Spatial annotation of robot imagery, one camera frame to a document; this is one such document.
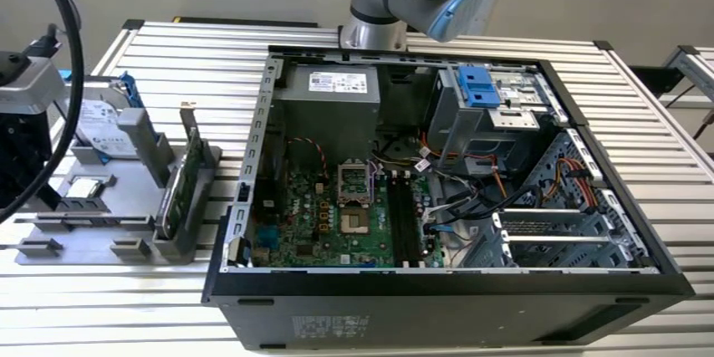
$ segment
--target case label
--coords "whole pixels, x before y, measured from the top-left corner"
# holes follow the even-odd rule
[[[292,317],[299,339],[363,338],[370,315],[299,315]]]

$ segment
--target metal frame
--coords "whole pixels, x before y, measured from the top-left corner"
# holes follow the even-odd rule
[[[0,306],[13,308],[0,311],[12,328],[0,329],[0,338],[4,344],[25,344],[23,349],[29,351],[44,352],[52,347],[53,352],[68,354],[87,350],[186,354],[188,350],[204,352],[206,348],[216,353],[240,353],[239,342],[227,341],[235,339],[235,334],[219,311],[196,305],[211,254],[206,248],[212,247],[215,222],[231,204],[227,199],[236,192],[250,110],[255,107],[267,47],[270,44],[336,46],[336,32],[320,28],[190,23],[144,23],[134,31],[136,34],[126,52],[107,58],[116,57],[116,71],[128,69],[138,77],[158,130],[167,132],[170,140],[183,140],[180,121],[167,108],[179,109],[182,100],[195,102],[202,135],[224,150],[199,238],[204,249],[198,252],[194,264],[160,270],[150,267],[21,267],[5,262],[15,257],[15,251],[0,251],[0,258],[4,257],[0,275],[5,275],[7,292]],[[419,34],[411,34],[408,41],[415,52],[551,61],[639,207],[694,284],[698,298],[587,347],[567,348],[567,351],[585,351],[589,357],[615,354],[642,357],[662,353],[663,349],[666,355],[677,352],[709,355],[709,348],[714,347],[710,329],[714,324],[710,301],[714,296],[710,285],[714,280],[714,225],[709,224],[714,223],[710,215],[714,191],[706,169],[698,167],[694,155],[683,148],[683,136],[665,127],[647,104],[637,102],[642,99],[641,90],[629,84],[622,71],[591,42],[465,37],[451,43],[434,43]],[[102,69],[95,73],[111,75],[112,71]],[[629,99],[627,104],[635,107],[614,107],[614,99]],[[663,130],[663,134],[638,132],[637,124],[642,123]],[[72,162],[68,156],[52,183],[61,181],[60,176]],[[689,168],[694,171],[683,174],[681,170]],[[24,224],[3,224],[3,242],[19,241],[28,229]],[[39,297],[28,291],[45,293]],[[73,324],[77,325],[75,329],[67,328]],[[439,348],[394,352],[482,355],[493,354],[494,350]],[[563,348],[541,346],[502,349],[501,352],[526,356],[562,353]],[[336,350],[335,354],[352,355],[354,350]]]

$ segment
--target motherboard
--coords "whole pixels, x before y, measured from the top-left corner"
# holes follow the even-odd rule
[[[418,217],[422,208],[431,202],[426,178],[414,176],[408,180],[411,205],[404,208],[390,199],[390,177],[372,172],[368,177],[370,188],[363,188],[362,177],[354,167],[344,170],[348,176],[339,184],[338,180],[320,180],[320,176],[310,171],[292,170],[288,173],[279,224],[256,228],[258,247],[252,251],[255,266],[402,268],[400,262],[395,262],[395,241],[402,240],[392,233],[394,212],[391,214],[390,208],[406,209],[402,213],[410,219],[407,230],[411,231],[410,237],[418,239],[423,265],[444,266],[439,240],[432,238],[428,244],[419,241]],[[338,171],[331,173],[330,177],[336,177]],[[350,191],[346,191],[347,186],[352,187]],[[368,196],[344,203],[340,195],[346,192]],[[371,199],[370,204],[363,203],[367,199]]]

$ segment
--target sticker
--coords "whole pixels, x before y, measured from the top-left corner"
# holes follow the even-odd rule
[[[83,100],[79,132],[95,150],[112,157],[136,157],[128,134],[116,126],[118,112],[103,100]]]
[[[422,149],[419,150],[419,154],[422,155],[423,158],[426,158],[431,153],[432,153],[432,150],[430,150],[426,146],[423,146]]]
[[[426,170],[426,168],[428,166],[431,166],[432,164],[430,163],[428,160],[423,159],[422,161],[418,162],[416,165],[414,165],[414,169],[416,169],[418,172],[422,172]]]
[[[367,74],[315,72],[310,75],[308,90],[367,94]]]
[[[519,98],[518,91],[514,91],[513,89],[505,88],[501,89],[501,98]]]
[[[292,329],[299,339],[363,338],[370,315],[298,315]]]

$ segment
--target power supply label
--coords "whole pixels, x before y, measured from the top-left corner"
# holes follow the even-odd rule
[[[308,90],[367,94],[367,74],[315,72],[310,75]]]

